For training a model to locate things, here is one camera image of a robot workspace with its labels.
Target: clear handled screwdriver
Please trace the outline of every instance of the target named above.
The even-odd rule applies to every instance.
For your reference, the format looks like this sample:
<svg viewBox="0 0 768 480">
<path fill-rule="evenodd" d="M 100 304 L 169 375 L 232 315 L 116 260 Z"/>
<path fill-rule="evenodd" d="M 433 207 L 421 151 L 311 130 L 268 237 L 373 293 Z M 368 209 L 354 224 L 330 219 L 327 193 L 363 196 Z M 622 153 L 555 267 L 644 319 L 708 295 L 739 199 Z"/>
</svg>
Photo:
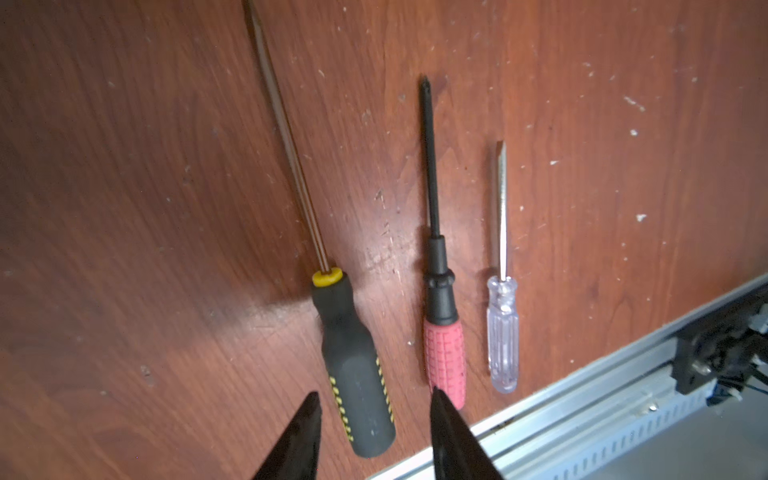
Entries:
<svg viewBox="0 0 768 480">
<path fill-rule="evenodd" d="M 488 365 L 501 393 L 518 386 L 518 283 L 507 276 L 507 146 L 498 149 L 498 276 L 488 279 Z"/>
</svg>

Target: screwdriver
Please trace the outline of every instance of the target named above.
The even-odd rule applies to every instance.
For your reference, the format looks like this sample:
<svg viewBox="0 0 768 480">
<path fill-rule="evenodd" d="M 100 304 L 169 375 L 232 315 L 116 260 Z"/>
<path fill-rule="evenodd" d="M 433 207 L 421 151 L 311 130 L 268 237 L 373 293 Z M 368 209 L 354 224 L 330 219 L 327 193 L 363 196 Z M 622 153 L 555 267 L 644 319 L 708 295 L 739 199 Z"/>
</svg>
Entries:
<svg viewBox="0 0 768 480">
<path fill-rule="evenodd" d="M 427 304 L 424 322 L 424 354 L 429 388 L 445 392 L 460 410 L 466 397 L 466 362 L 464 331 L 458 321 L 453 296 L 455 275 L 448 268 L 445 237 L 440 234 L 437 196 L 437 160 L 435 128 L 432 119 L 432 87 L 427 77 L 419 89 L 422 104 L 424 152 L 427 160 L 427 192 L 429 194 L 429 244 Z"/>
<path fill-rule="evenodd" d="M 396 435 L 395 416 L 392 414 L 379 355 L 371 332 L 360 322 L 355 311 L 349 276 L 339 267 L 331 267 L 328 262 L 283 99 L 266 49 L 263 28 L 253 7 L 253 0 L 249 0 L 247 6 L 250 9 L 264 82 L 319 261 L 319 271 L 312 275 L 312 301 L 323 324 L 323 360 L 328 370 L 331 390 L 352 450 L 361 457 L 376 457 L 389 448 Z"/>
<path fill-rule="evenodd" d="M 518 283 L 507 276 L 507 145 L 498 146 L 498 276 L 488 280 L 488 366 L 501 393 L 518 386 Z"/>
</svg>

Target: screw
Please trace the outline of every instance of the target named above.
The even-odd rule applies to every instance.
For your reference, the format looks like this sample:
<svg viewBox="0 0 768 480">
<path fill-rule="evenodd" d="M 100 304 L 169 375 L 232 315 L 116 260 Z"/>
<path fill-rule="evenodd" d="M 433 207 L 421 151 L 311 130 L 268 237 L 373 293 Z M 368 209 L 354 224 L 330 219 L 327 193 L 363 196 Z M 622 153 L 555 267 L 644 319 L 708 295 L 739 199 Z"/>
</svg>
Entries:
<svg viewBox="0 0 768 480">
<path fill-rule="evenodd" d="M 696 360 L 690 365 L 690 367 L 694 372 L 698 373 L 699 375 L 706 376 L 712 373 L 712 367 L 702 362 L 701 360 Z"/>
</svg>

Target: black pointed object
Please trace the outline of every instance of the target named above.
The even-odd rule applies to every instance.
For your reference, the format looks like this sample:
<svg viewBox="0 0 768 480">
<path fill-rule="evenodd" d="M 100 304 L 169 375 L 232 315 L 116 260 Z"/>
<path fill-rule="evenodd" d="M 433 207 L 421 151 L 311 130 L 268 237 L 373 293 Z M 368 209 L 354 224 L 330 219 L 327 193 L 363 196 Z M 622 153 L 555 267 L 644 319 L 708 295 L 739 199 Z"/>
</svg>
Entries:
<svg viewBox="0 0 768 480">
<path fill-rule="evenodd" d="M 319 395 L 310 392 L 253 480 L 314 480 L 322 414 Z"/>
<path fill-rule="evenodd" d="M 437 387 L 432 390 L 429 423 L 435 480 L 502 480 L 451 400 Z"/>
</svg>

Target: black screwdriver handle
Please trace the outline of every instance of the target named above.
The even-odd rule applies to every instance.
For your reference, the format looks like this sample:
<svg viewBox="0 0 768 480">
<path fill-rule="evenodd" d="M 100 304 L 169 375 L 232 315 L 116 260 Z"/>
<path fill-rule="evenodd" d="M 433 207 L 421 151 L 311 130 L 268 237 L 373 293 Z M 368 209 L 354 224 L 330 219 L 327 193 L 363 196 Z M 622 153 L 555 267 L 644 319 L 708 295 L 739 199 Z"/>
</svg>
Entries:
<svg viewBox="0 0 768 480">
<path fill-rule="evenodd" d="M 336 283 L 313 286 L 312 301 L 323 321 L 323 358 L 347 439 L 361 457 L 381 455 L 395 441 L 379 355 L 371 332 L 355 311 L 346 273 Z"/>
</svg>

